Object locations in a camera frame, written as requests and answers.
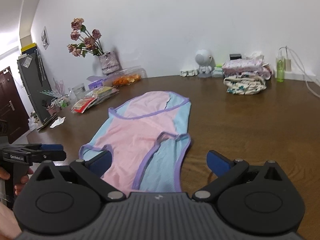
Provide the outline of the pink blue purple garment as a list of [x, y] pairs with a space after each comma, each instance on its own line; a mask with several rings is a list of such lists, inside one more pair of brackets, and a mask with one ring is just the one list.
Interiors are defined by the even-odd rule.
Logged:
[[100, 178], [128, 195], [140, 192], [180, 192], [180, 172], [191, 143], [189, 98], [169, 91], [151, 91], [117, 108], [79, 157], [90, 160], [111, 153], [111, 166]]

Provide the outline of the folded floral clothes stack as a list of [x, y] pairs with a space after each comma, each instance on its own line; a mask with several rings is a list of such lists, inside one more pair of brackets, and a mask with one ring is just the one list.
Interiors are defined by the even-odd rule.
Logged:
[[266, 81], [272, 75], [272, 70], [260, 51], [244, 59], [226, 61], [222, 65], [222, 71], [227, 93], [234, 95], [254, 95], [262, 92], [267, 88]]

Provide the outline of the brown door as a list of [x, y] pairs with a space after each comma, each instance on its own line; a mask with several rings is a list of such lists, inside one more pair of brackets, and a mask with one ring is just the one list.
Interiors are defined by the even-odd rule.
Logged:
[[11, 74], [10, 67], [1, 70], [1, 120], [8, 122], [8, 140], [13, 143], [29, 131], [28, 114]]

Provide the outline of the desk clutter cups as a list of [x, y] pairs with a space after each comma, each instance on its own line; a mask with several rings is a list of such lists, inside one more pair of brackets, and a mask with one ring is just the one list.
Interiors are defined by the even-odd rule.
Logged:
[[40, 91], [40, 94], [50, 97], [50, 101], [43, 102], [43, 105], [51, 116], [68, 106], [73, 106], [86, 94], [86, 87], [83, 83], [67, 90], [65, 90], [63, 81], [54, 80], [54, 83], [55, 90]]

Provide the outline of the dark cabinet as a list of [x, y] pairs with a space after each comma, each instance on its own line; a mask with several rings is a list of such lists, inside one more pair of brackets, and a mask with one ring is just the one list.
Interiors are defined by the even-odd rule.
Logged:
[[44, 92], [52, 89], [35, 43], [22, 48], [22, 55], [18, 57], [17, 65], [34, 111], [40, 122], [44, 123], [50, 118], [47, 108], [52, 101], [52, 97]]

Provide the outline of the snack packets pile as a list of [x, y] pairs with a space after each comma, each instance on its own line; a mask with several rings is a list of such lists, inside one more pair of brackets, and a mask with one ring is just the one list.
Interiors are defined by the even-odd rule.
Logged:
[[101, 86], [94, 88], [89, 92], [85, 92], [85, 95], [73, 105], [71, 112], [82, 114], [89, 108], [106, 101], [118, 93], [119, 90], [113, 87]]

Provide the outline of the purple plastic box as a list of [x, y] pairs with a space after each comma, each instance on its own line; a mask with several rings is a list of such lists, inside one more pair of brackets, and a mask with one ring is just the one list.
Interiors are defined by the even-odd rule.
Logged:
[[90, 90], [98, 88], [98, 87], [102, 87], [103, 83], [105, 82], [106, 77], [102, 77], [102, 76], [89, 76], [87, 78], [87, 81], [89, 81], [89, 85], [88, 88]]

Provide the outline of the clear box orange snacks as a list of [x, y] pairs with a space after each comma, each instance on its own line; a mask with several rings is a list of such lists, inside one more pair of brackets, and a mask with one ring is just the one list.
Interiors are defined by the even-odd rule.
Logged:
[[144, 68], [130, 67], [113, 73], [110, 76], [110, 81], [113, 87], [122, 87], [131, 85], [147, 77], [148, 76]]

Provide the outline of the purple knitted vase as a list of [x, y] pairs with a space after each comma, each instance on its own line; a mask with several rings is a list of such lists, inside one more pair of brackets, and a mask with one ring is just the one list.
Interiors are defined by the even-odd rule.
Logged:
[[114, 51], [108, 51], [104, 55], [98, 56], [98, 59], [104, 75], [110, 75], [120, 70], [120, 64]]

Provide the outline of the pink artificial flower bouquet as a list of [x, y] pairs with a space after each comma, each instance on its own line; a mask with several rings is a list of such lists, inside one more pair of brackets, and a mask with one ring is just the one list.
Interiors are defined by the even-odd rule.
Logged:
[[67, 48], [74, 57], [86, 57], [87, 54], [94, 56], [105, 54], [100, 42], [101, 32], [98, 29], [89, 32], [84, 25], [84, 19], [79, 17], [72, 20], [71, 29], [70, 38], [74, 43], [69, 44]]

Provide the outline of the green tissue packs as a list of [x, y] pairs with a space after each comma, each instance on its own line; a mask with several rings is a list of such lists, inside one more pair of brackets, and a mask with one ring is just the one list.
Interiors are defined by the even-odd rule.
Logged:
[[224, 77], [222, 65], [217, 64], [212, 71], [212, 77]]

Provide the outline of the green spray bottle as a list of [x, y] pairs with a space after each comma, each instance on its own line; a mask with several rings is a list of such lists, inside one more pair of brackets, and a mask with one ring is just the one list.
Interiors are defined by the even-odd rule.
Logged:
[[278, 50], [278, 54], [276, 57], [276, 80], [277, 80], [277, 82], [284, 82], [284, 74], [285, 74], [284, 57], [282, 55], [282, 51]]

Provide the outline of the white power strip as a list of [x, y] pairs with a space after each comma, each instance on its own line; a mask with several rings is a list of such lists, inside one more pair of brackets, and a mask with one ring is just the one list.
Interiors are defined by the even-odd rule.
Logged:
[[199, 72], [197, 69], [180, 70], [181, 77], [192, 77], [192, 76], [197, 76], [198, 74], [199, 74]]

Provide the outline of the white astronaut robot figure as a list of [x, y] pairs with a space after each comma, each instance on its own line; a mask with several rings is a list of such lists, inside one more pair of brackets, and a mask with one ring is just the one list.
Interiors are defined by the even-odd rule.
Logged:
[[195, 61], [199, 65], [198, 68], [198, 77], [208, 78], [212, 77], [212, 61], [213, 56], [210, 51], [206, 49], [200, 49], [196, 52]]

